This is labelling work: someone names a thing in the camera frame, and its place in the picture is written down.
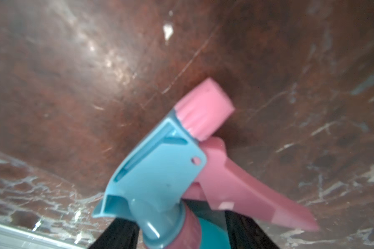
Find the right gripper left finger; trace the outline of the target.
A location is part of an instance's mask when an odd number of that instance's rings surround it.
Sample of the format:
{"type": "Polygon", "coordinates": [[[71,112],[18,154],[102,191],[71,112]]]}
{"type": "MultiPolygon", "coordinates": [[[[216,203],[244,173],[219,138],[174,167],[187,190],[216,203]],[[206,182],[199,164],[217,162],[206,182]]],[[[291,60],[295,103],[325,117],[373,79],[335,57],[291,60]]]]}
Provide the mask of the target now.
{"type": "Polygon", "coordinates": [[[138,237],[135,222],[116,218],[89,249],[136,249],[138,237]]]}

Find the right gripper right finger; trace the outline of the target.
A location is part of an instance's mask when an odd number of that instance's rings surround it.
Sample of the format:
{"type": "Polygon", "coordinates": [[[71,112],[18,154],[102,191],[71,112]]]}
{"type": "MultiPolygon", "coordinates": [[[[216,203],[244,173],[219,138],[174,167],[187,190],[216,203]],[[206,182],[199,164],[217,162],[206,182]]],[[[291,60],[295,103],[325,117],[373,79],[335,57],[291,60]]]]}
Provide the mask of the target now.
{"type": "Polygon", "coordinates": [[[279,249],[253,219],[225,211],[225,220],[231,249],[279,249]]]}

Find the teal spray bottle pink trigger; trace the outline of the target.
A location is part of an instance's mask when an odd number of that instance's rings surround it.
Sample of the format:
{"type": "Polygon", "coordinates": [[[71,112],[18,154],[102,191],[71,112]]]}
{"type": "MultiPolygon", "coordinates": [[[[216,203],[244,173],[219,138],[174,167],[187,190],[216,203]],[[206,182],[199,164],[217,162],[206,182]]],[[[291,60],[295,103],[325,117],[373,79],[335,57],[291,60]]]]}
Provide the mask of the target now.
{"type": "Polygon", "coordinates": [[[135,222],[147,249],[230,249],[225,211],[317,231],[308,208],[228,157],[214,133],[234,110],[218,83],[204,80],[122,161],[92,216],[135,222]]]}

